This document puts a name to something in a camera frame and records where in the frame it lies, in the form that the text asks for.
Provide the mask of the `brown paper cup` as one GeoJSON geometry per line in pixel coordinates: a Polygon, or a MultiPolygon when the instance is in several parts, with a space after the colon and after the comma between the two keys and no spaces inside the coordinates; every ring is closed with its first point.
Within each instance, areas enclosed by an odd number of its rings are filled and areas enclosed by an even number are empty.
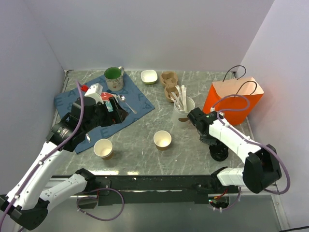
{"type": "Polygon", "coordinates": [[[94,153],[103,160],[110,160],[113,157],[113,145],[108,139],[100,139],[94,145],[94,153]]]}
{"type": "Polygon", "coordinates": [[[171,145],[171,134],[165,130],[158,131],[153,137],[156,148],[160,151],[164,151],[171,145]]]}

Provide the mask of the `black coffee cup lid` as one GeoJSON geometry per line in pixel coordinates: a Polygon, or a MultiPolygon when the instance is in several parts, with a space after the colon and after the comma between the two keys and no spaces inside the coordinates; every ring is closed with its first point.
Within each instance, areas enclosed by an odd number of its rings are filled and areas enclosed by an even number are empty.
{"type": "Polygon", "coordinates": [[[215,161],[222,162],[228,157],[228,147],[224,144],[210,145],[210,155],[215,161]]]}

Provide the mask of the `orange paper bag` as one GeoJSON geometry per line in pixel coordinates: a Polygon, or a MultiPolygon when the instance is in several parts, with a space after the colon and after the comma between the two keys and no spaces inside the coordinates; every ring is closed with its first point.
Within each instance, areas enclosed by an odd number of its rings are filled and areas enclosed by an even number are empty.
{"type": "Polygon", "coordinates": [[[225,111],[225,118],[234,125],[241,124],[250,111],[256,106],[264,94],[263,89],[253,77],[233,78],[214,81],[211,84],[202,111],[208,114],[215,111],[225,111]]]}

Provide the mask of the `cardboard cup carrier tray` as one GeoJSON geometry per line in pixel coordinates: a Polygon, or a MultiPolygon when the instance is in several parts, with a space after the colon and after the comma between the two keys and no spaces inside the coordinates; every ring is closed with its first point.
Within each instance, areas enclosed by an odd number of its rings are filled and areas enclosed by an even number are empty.
{"type": "Polygon", "coordinates": [[[178,86],[178,76],[176,72],[173,71],[162,72],[160,76],[160,83],[164,87],[164,93],[165,97],[167,98],[167,101],[173,103],[172,100],[174,100],[175,98],[172,95],[172,92],[174,92],[177,97],[179,96],[179,90],[176,88],[176,86],[178,86]]]}

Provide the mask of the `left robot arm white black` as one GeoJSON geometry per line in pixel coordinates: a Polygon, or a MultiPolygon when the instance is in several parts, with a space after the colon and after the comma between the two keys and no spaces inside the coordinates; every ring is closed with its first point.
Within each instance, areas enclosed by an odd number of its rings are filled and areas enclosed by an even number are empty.
{"type": "Polygon", "coordinates": [[[88,132],[96,127],[120,124],[128,116],[115,97],[109,101],[111,110],[106,103],[91,97],[78,98],[72,104],[71,111],[52,127],[41,152],[21,181],[8,194],[1,195],[1,211],[31,231],[70,196],[81,192],[91,194],[95,190],[96,176],[84,168],[54,188],[44,188],[57,166],[85,140],[88,132]]]}

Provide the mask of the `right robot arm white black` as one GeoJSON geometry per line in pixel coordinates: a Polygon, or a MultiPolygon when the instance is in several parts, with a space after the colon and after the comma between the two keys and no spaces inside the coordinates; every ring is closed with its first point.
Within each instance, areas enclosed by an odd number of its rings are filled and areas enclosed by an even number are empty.
{"type": "Polygon", "coordinates": [[[191,110],[188,119],[197,129],[200,140],[209,146],[211,157],[223,161],[232,151],[242,161],[242,168],[223,167],[212,176],[211,188],[223,192],[228,186],[247,187],[253,193],[260,193],[281,179],[282,173],[276,150],[271,145],[258,145],[233,127],[216,111],[206,114],[200,108],[191,110]]]}

